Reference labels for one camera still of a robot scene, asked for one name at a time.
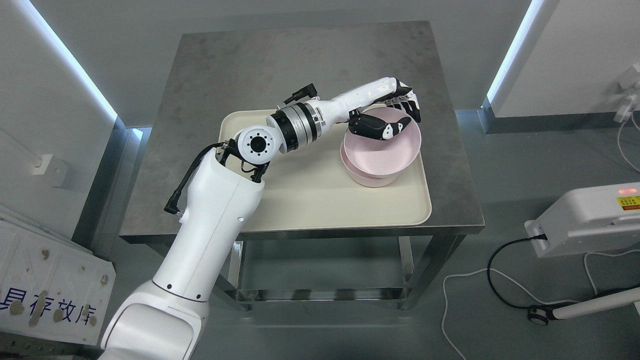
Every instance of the gray floor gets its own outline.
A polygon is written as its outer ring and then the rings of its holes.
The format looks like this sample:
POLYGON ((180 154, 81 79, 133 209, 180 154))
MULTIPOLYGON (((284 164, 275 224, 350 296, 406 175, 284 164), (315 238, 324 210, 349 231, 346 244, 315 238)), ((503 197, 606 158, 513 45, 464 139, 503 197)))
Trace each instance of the gray floor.
MULTIPOLYGON (((457 114, 486 228, 465 239, 413 309, 335 302, 260 304, 243 312, 214 301, 193 359, 457 359, 440 332, 445 275, 485 267, 498 246, 525 236, 526 220, 568 190, 640 178, 618 154, 616 129, 485 135, 477 111, 457 114)), ((623 147, 638 163, 639 144, 640 133, 626 128, 623 147)), ((420 250, 428 238, 415 242, 420 250)), ((397 257, 392 238, 264 240, 249 244, 244 281, 255 288, 398 286, 397 257)), ((120 239, 109 258, 118 274, 110 316, 162 259, 146 245, 120 239)), ((640 253, 590 263, 601 288, 639 281, 640 253)), ((538 259, 531 245, 521 243, 506 249, 495 266, 544 300, 591 294, 581 256, 538 259)), ((532 303, 514 286, 496 284, 513 302, 532 303)), ((640 316, 632 306, 540 327, 495 298, 483 275, 451 279, 447 293, 447 332, 470 360, 640 358, 640 316)))

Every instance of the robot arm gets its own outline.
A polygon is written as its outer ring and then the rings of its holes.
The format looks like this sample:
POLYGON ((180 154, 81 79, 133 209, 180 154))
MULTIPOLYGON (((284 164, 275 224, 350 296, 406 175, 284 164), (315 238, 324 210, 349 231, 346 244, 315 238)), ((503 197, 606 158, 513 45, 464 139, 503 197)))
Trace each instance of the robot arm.
POLYGON ((391 139, 402 131, 402 125, 387 124, 382 119, 361 114, 374 103, 384 103, 406 112, 408 117, 404 125, 411 119, 420 122, 417 96, 396 78, 381 78, 326 101, 318 100, 316 89, 309 84, 293 93, 278 107, 278 111, 267 117, 266 126, 254 125, 238 132, 235 136, 238 151, 249 163, 265 164, 277 151, 286 154, 308 145, 341 122, 349 122, 349 130, 355 134, 379 140, 391 139), (311 99, 286 106, 288 102, 304 96, 311 99))
POLYGON ((153 279, 136 289, 110 321, 102 337, 102 360, 191 357, 206 325, 214 283, 244 222, 262 198, 261 177, 278 151, 308 145, 338 122, 350 122, 354 132, 362 132, 362 126, 384 131, 388 124, 381 127, 375 120, 362 120, 360 112, 375 102, 400 106, 420 120, 416 96, 394 78, 373 81, 328 101, 316 95, 313 85, 302 88, 284 105, 304 96, 311 100, 278 107, 266 125, 247 127, 198 155, 165 207, 182 215, 180 230, 153 279), (253 172, 251 180, 225 167, 231 155, 255 167, 246 171, 253 172), (192 172, 189 202, 181 213, 177 201, 192 172))

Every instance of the wall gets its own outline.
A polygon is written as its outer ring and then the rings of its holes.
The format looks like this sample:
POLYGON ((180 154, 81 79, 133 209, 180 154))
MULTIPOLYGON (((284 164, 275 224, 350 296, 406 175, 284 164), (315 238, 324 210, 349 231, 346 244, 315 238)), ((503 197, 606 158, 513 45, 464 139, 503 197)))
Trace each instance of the wall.
POLYGON ((2 147, 0 203, 71 238, 116 113, 38 16, 28 1, 0 2, 0 129, 70 170, 50 187, 2 147))
POLYGON ((625 96, 617 78, 640 61, 640 3, 533 3, 540 11, 531 14, 536 20, 523 34, 528 40, 509 50, 516 61, 488 95, 496 117, 616 111, 625 96))
MULTIPOLYGON (((454 107, 478 108, 530 0, 33 3, 125 124, 147 126, 156 119, 183 33, 368 22, 430 20, 454 107)), ((290 91, 283 89, 283 94, 290 91)))

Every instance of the yellow label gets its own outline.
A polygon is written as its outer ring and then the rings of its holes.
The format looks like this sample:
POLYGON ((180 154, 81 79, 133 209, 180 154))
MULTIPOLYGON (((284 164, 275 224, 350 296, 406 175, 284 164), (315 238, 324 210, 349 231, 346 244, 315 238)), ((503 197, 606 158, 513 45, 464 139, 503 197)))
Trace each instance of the yellow label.
POLYGON ((640 210, 640 196, 618 197, 618 204, 624 211, 640 210))

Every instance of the stainless steel tabletop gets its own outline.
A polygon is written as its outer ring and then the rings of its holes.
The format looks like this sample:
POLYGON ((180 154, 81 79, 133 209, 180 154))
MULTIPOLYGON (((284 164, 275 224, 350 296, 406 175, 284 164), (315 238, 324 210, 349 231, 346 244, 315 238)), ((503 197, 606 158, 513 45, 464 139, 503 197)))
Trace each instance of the stainless steel tabletop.
POLYGON ((217 141, 229 113, 274 108, 308 83, 329 99, 384 76, 419 96, 431 217, 409 227, 241 233, 239 240, 478 233, 484 218, 460 129, 431 26, 420 21, 183 35, 120 236, 131 243, 173 240, 178 218, 164 204, 194 156, 217 141))

